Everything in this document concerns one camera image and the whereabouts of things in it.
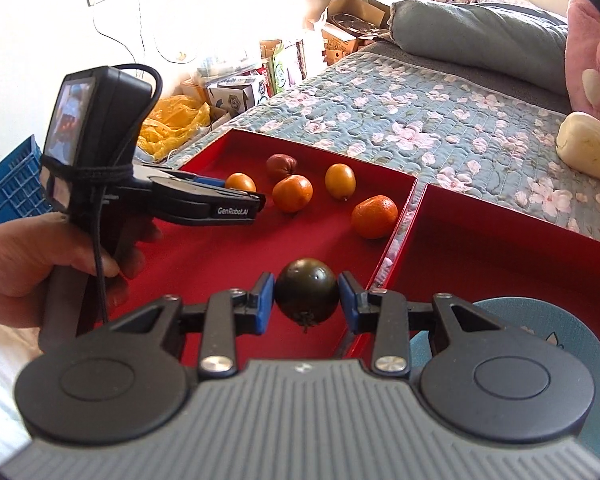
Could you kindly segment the person's left hand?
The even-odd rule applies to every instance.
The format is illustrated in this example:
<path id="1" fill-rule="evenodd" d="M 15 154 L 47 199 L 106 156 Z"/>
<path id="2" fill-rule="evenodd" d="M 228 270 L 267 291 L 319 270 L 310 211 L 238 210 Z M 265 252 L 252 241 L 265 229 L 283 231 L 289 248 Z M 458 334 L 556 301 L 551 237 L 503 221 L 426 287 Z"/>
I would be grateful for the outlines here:
<path id="1" fill-rule="evenodd" d="M 139 218 L 132 223 L 131 247 L 117 257 L 102 253 L 108 308 L 129 299 L 128 281 L 143 270 L 145 256 L 135 244 L 155 242 L 160 237 L 155 222 Z M 64 214 L 50 212 L 0 224 L 0 325 L 41 325 L 48 276 L 56 266 L 96 273 L 93 239 Z"/>

